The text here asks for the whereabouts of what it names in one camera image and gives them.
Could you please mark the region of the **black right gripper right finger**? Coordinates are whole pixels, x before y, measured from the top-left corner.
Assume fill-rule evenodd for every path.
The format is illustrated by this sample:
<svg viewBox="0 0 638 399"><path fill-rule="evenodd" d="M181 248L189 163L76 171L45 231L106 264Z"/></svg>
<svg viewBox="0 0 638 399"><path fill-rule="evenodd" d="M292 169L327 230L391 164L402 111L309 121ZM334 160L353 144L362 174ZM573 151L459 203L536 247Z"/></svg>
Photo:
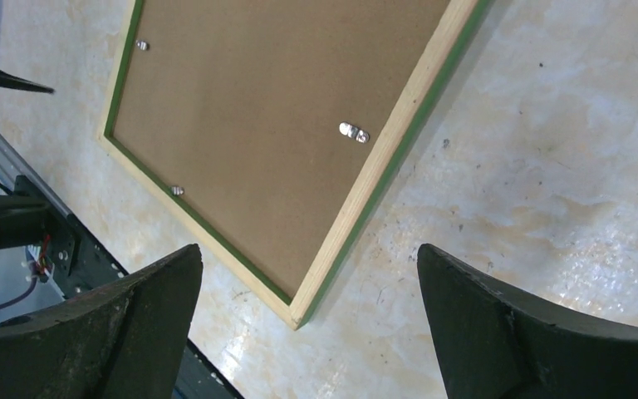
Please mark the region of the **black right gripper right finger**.
<svg viewBox="0 0 638 399"><path fill-rule="evenodd" d="M547 301L432 244L420 290L450 398L638 398L638 327Z"/></svg>

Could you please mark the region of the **green wooden picture frame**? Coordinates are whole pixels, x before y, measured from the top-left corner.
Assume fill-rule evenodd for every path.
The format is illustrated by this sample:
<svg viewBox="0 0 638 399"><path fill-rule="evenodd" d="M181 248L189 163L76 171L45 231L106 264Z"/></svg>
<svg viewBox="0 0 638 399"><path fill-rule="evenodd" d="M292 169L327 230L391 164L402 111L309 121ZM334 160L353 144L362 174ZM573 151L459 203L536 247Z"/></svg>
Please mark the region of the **green wooden picture frame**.
<svg viewBox="0 0 638 399"><path fill-rule="evenodd" d="M356 240L367 216L375 208L391 176L411 141L431 112L441 91L449 82L460 57L486 13L485 1L445 1L447 8L423 54L418 60L380 136L357 176L320 250L297 293L283 300L257 273L220 243L211 232L187 212L181 196L160 187L130 160L112 141L110 134L118 112L122 87L130 61L137 48L133 36L140 21L143 3L130 1L123 16L118 49L111 73L99 137L107 152L120 162L146 189L156 196L174 217L240 278L290 328L297 329L312 315L336 268Z"/></svg>

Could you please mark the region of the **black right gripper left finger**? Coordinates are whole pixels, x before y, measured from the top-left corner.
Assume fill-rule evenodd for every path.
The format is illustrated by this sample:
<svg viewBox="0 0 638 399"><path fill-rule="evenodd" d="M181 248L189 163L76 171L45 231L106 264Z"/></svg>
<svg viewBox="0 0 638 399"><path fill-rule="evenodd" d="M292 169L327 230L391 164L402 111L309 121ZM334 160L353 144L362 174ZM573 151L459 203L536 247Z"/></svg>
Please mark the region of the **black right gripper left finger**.
<svg viewBox="0 0 638 399"><path fill-rule="evenodd" d="M0 323L0 398L169 398L199 297L189 244L65 302Z"/></svg>

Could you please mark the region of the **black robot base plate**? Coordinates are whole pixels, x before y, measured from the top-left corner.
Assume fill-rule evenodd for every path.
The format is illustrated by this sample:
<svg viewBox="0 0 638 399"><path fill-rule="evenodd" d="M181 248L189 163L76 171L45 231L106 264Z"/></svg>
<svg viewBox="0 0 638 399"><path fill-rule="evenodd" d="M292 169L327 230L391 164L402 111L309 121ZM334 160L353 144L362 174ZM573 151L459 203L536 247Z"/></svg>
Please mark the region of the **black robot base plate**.
<svg viewBox="0 0 638 399"><path fill-rule="evenodd" d="M54 268L54 283L64 298L76 298L115 282L128 273L89 229L40 180L18 175L14 191L48 202L50 241L45 252ZM172 398L241 398L232 383L188 339L180 359L171 367L175 381Z"/></svg>

